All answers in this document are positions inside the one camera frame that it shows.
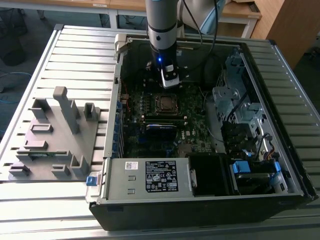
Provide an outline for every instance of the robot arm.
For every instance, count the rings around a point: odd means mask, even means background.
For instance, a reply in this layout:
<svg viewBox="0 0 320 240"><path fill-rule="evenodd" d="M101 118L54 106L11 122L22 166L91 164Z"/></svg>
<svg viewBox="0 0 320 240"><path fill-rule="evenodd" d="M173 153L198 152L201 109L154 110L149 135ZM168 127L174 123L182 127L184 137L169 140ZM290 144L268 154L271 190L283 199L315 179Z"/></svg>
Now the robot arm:
<svg viewBox="0 0 320 240"><path fill-rule="evenodd" d="M225 0L216 0L221 13ZM213 0L185 0L196 24L204 34L215 28L215 2ZM180 82L177 65L177 20L196 28L185 8L183 0L145 0L148 35L152 49L153 63L161 72L165 89Z"/></svg>

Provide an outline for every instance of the power supply label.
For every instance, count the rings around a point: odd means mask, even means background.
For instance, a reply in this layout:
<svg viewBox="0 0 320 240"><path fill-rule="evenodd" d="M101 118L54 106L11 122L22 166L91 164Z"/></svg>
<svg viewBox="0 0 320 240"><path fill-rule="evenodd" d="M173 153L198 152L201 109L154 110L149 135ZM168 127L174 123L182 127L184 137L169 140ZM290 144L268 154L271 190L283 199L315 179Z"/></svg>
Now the power supply label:
<svg viewBox="0 0 320 240"><path fill-rule="evenodd" d="M148 193L177 192L176 161L146 161L145 190Z"/></svg>

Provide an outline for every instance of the motherboard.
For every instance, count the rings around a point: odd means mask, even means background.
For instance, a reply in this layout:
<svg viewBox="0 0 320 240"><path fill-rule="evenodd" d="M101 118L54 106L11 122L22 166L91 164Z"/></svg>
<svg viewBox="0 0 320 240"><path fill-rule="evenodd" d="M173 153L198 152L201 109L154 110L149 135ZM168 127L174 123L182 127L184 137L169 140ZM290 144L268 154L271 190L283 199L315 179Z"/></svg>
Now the motherboard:
<svg viewBox="0 0 320 240"><path fill-rule="evenodd" d="M184 158L211 152L205 97L191 82L164 89L148 74L122 81L125 158Z"/></svg>

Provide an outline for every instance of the slotted metal platform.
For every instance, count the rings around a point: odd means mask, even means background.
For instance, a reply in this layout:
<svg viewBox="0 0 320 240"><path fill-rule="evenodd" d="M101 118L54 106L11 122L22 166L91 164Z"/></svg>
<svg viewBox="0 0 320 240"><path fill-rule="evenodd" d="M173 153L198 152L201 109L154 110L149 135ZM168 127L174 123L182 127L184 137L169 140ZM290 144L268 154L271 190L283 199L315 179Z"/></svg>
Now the slotted metal platform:
<svg viewBox="0 0 320 240"><path fill-rule="evenodd" d="M23 145L24 135L34 117L28 110L33 99L52 96L55 86L66 86L67 97L75 99L77 106L84 106L90 101L101 108L91 171L101 170L116 64L115 36L119 32L145 32L60 27L54 30L1 142L0 181L8 179L6 172L10 164L18 160L16 150ZM219 37L218 40L244 42L248 45L306 171L319 191L320 117L278 47L267 40L229 37ZM58 105L54 99L48 102L50 105ZM284 236L316 237L320 233L319 199L301 209L284 211L260 223L107 232L89 211L85 194L84 182L0 184L0 239L176 239L213 234L218 238L218 235L226 233L236 234L237 239L275 239Z"/></svg>

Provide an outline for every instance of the barcode sticker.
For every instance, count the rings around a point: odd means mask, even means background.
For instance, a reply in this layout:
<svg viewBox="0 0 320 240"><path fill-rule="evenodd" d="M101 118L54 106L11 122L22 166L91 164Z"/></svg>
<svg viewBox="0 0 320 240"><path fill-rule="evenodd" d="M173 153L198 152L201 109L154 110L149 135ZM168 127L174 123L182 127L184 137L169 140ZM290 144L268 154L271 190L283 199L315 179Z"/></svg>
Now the barcode sticker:
<svg viewBox="0 0 320 240"><path fill-rule="evenodd" d="M125 162L125 170L138 170L138 162L137 161L126 161Z"/></svg>
<svg viewBox="0 0 320 240"><path fill-rule="evenodd" d="M105 4L92 4L94 7L99 7L99 8L106 8L107 5Z"/></svg>

